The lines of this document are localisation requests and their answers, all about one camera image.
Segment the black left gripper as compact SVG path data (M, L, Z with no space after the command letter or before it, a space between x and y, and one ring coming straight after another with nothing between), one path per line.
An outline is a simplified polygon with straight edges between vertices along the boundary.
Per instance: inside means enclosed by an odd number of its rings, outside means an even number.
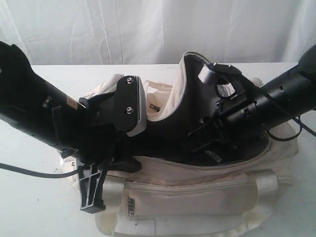
M74 156L79 166L80 210L95 214L106 209L102 199L106 168L135 173L141 163L117 145L125 137L114 125L114 96L94 96L73 101L53 99L53 146L63 158Z

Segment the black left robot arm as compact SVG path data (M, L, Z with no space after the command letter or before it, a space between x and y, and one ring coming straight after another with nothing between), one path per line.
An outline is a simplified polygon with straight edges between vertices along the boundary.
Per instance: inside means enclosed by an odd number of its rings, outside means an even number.
M146 101L137 76L125 76L113 92L78 101L38 76L16 45L0 44L0 118L13 128L78 162L81 210L105 210L103 184L111 166L141 169L125 155L128 138L146 128Z

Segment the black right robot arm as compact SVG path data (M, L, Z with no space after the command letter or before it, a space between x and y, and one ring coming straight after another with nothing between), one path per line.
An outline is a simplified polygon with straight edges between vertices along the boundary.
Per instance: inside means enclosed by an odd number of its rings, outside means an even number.
M193 152L208 147L237 147L287 122L307 126L300 116L316 108L316 49L296 66L256 86L232 65L205 64L198 75L201 126L188 134Z

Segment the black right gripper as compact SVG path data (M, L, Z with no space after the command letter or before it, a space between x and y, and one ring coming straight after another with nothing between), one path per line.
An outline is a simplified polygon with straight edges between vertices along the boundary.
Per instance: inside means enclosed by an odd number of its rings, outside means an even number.
M202 119L187 133L190 137L199 132L199 138L192 139L192 154L217 145L235 148L251 139L251 106L249 98L203 100Z

